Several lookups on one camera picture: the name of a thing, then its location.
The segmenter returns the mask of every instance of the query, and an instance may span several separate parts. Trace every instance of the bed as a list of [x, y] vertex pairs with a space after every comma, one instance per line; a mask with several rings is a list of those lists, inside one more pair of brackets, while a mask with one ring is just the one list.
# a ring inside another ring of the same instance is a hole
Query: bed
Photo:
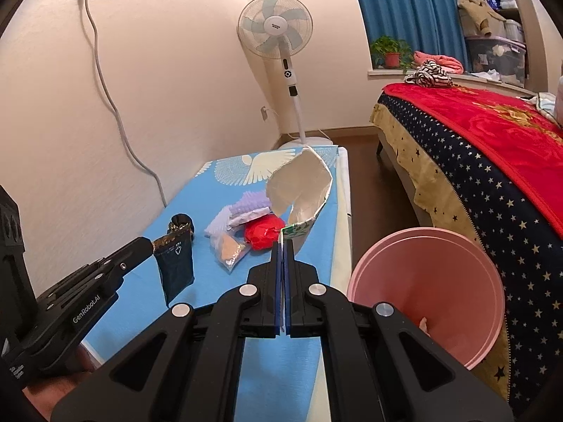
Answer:
[[390, 84], [372, 123], [420, 225], [482, 246], [506, 322], [475, 368], [520, 415], [563, 354], [563, 132], [517, 98]]
[[[319, 279], [346, 292], [351, 275], [350, 183], [347, 152], [337, 146], [315, 147], [335, 182], [304, 245], [297, 254], [316, 266]], [[250, 252], [229, 275], [216, 261], [203, 229], [220, 209], [237, 201], [245, 191], [265, 188], [275, 167], [300, 149], [283, 149], [206, 163], [143, 233], [156, 239], [165, 233], [170, 217], [189, 214], [195, 224], [192, 245], [195, 283], [171, 306], [190, 303], [199, 307], [214, 303], [233, 287], [244, 284], [248, 270], [270, 258], [269, 251]], [[87, 335], [83, 345], [99, 363], [150, 325], [167, 308], [156, 261], [149, 259], [134, 269], [118, 291], [119, 299]], [[235, 420], [329, 420], [328, 394], [320, 358], [320, 341], [247, 339], [241, 368]]]

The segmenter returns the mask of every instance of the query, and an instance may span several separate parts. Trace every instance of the red bedspread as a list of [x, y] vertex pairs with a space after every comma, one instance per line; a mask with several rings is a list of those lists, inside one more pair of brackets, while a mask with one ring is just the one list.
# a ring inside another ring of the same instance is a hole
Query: red bedspread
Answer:
[[496, 164], [563, 238], [563, 131], [518, 98], [488, 90], [389, 84]]

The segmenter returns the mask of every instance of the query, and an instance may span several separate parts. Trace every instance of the navy blue star-print fabric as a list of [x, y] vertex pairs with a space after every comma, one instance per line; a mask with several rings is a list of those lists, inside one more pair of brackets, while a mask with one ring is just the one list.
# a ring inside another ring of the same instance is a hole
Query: navy blue star-print fabric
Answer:
[[510, 344], [509, 403], [518, 417], [563, 357], [563, 242], [510, 179], [464, 138], [406, 100], [383, 93], [379, 103], [446, 175], [499, 271]]

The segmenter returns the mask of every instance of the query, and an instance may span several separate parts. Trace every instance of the yellow fabric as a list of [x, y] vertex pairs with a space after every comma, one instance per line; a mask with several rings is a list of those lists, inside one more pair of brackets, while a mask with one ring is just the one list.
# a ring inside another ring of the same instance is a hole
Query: yellow fabric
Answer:
[[458, 0], [458, 8], [465, 9], [483, 36], [490, 35], [489, 19], [505, 22], [505, 18], [495, 12], [485, 0]]
[[[430, 214], [433, 225], [459, 233], [482, 247], [469, 215], [446, 175], [393, 117], [387, 107], [377, 104], [373, 109], [371, 122], [385, 133], [387, 142], [395, 152], [397, 162], [409, 173], [415, 186], [415, 203]], [[472, 372], [508, 400], [509, 362], [508, 334], [505, 322], [493, 348]]]

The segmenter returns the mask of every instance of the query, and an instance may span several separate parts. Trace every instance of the pink bucket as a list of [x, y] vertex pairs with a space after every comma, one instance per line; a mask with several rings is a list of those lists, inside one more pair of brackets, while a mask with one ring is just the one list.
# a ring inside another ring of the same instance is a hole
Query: pink bucket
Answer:
[[416, 325], [427, 318], [430, 337], [471, 370], [493, 347], [505, 297], [496, 268], [469, 239], [440, 228], [402, 230], [360, 259], [350, 301], [389, 301]]

